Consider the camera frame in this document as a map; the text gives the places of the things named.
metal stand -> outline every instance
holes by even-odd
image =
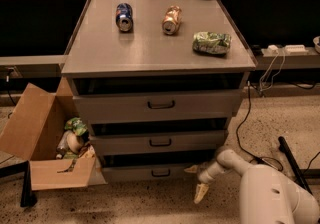
[[[30,164],[29,161],[3,167],[0,169],[0,178],[24,172],[23,188],[21,195],[21,207],[34,206],[37,198],[31,189]]]
[[[306,179],[319,179],[320,169],[300,169],[284,137],[279,137],[280,151],[284,152],[297,178],[297,183],[312,194]]]

cabinet top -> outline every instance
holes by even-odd
[[[129,33],[116,25],[120,3],[132,7],[134,25]],[[168,36],[162,20],[172,5],[182,9],[182,21],[178,33]],[[201,31],[230,34],[229,53],[214,57],[194,52],[193,35]],[[62,73],[76,78],[254,68],[252,56],[216,0],[91,0]]]

speckled floor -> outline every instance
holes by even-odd
[[[286,157],[278,149],[278,137],[286,138],[300,168],[306,168],[320,151],[319,94],[320,88],[282,88],[271,89],[261,98],[252,90],[251,113],[239,131],[242,146],[258,156],[277,158],[284,166],[283,173],[294,179]],[[235,136],[248,105],[246,97],[230,124],[226,145],[250,160],[239,149]],[[0,129],[11,110],[11,107],[0,108]],[[0,166],[19,161],[11,158],[2,163],[8,157],[0,152]],[[320,157],[312,167],[319,166]],[[23,176],[17,174],[0,179],[0,223],[238,224],[239,182],[240,177],[233,172],[217,177],[199,205],[193,203],[196,182],[190,179],[41,191],[36,193],[38,202],[34,207],[21,208]],[[309,184],[319,201],[320,186],[316,183]]]

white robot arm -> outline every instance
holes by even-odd
[[[267,165],[252,165],[232,149],[221,147],[208,163],[186,169],[197,173],[195,203],[199,203],[217,174],[234,170],[241,176],[241,224],[316,224],[316,199],[282,173]]]

open cardboard box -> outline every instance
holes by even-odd
[[[58,172],[72,160],[53,160],[66,121],[78,116],[72,97],[65,79],[55,95],[28,84],[0,134],[1,151],[30,161],[34,191],[105,184],[96,158],[79,158],[73,171],[65,173]]]

